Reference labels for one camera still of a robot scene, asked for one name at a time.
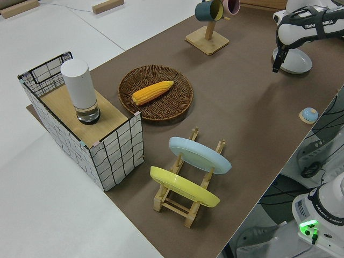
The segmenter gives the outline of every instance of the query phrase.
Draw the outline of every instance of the pink mug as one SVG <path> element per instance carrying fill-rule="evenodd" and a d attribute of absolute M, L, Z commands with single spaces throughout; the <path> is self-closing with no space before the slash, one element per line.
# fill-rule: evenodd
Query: pink mug
<path fill-rule="evenodd" d="M 224 13 L 228 15 L 235 15 L 240 9 L 240 0 L 223 0 Z"/>

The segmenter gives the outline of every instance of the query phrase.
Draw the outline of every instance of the yellow plate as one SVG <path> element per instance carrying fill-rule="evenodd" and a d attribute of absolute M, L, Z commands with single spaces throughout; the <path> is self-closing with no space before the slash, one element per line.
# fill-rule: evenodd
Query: yellow plate
<path fill-rule="evenodd" d="M 198 184 L 192 183 L 184 177 L 162 168 L 150 167 L 150 176 L 153 180 L 170 188 L 173 192 L 194 202 L 200 202 L 204 206 L 215 207 L 220 202 L 217 196 L 200 187 Z"/>

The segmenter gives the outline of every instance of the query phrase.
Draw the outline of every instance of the grid-patterned box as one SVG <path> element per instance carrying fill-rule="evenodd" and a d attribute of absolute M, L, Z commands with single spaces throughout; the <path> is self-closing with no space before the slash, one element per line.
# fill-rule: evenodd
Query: grid-patterned box
<path fill-rule="evenodd" d="M 41 100 L 43 95 L 64 85 L 60 68 L 71 58 L 71 52 L 63 53 L 18 79 L 55 142 L 103 191 L 108 191 L 144 161 L 141 114 L 136 113 L 89 148 Z"/>

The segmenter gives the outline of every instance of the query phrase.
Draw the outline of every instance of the brown table mat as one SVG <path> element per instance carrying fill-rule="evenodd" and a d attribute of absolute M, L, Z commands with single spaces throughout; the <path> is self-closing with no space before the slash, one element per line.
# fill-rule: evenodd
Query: brown table mat
<path fill-rule="evenodd" d="M 342 39 L 301 47 L 312 59 L 310 72 L 275 74 L 272 12 L 242 7 L 230 21 L 217 22 L 215 31 L 230 43 L 211 56 L 184 40 L 204 25 L 191 17 L 91 71 L 95 88 L 127 115 L 117 87 L 137 67 L 174 68 L 193 86 L 194 100 L 183 121 L 143 124 L 145 162 L 106 193 L 164 257 L 216 257 L 311 129 L 299 112 L 310 106 L 321 114 L 344 81 Z M 195 126 L 197 141 L 210 148 L 226 139 L 223 156 L 233 168 L 213 175 L 208 189 L 221 202 L 201 206 L 189 229 L 177 213 L 153 210 L 159 185 L 149 168 L 169 169 L 175 160 L 169 138 L 187 138 Z M 204 173 L 185 164 L 180 175 L 200 183 Z"/>

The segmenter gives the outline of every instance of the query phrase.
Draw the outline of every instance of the wicker basket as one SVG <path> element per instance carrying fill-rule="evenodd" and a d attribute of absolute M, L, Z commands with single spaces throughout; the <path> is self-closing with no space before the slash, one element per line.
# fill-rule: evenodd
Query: wicker basket
<path fill-rule="evenodd" d="M 174 81 L 163 95 L 138 106 L 132 100 L 135 91 L 161 81 Z M 129 72 L 118 87 L 122 105 L 131 113 L 141 112 L 142 118 L 151 121 L 172 120 L 184 114 L 194 97 L 189 80 L 179 71 L 165 66 L 149 65 Z"/>

